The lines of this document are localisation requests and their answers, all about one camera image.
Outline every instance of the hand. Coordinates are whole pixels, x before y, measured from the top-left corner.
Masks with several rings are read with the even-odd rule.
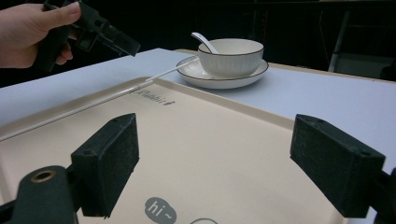
[[[38,43],[50,29],[69,25],[81,16],[79,3],[44,11],[43,4],[22,4],[0,10],[0,68],[27,68],[37,56]],[[71,60],[73,54],[66,43],[57,64]]]

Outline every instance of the white spoon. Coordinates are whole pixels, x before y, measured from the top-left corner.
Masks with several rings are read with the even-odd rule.
[[[205,46],[210,50],[210,52],[214,53],[214,54],[218,54],[219,52],[215,49],[215,47],[213,47],[212,44],[209,43],[209,41],[201,34],[193,32],[191,33],[191,35],[195,38],[197,38],[199,41],[201,41],[203,44],[205,44]]]

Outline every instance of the saucer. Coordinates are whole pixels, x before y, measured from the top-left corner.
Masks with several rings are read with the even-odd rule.
[[[194,59],[196,59],[196,56],[184,59],[180,61],[177,66],[183,63],[188,63]],[[208,89],[232,89],[243,87],[259,80],[267,69],[268,62],[262,60],[262,63],[257,70],[248,77],[222,79],[208,74],[201,66],[201,62],[198,60],[177,69],[177,71],[181,74],[184,80],[198,87]]]

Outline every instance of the ceramic bowl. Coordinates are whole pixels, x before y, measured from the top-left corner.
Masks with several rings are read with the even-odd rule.
[[[209,42],[219,53],[211,53],[206,45],[201,44],[198,47],[198,57],[204,70],[213,77],[248,77],[262,63],[264,46],[257,41],[224,38]]]

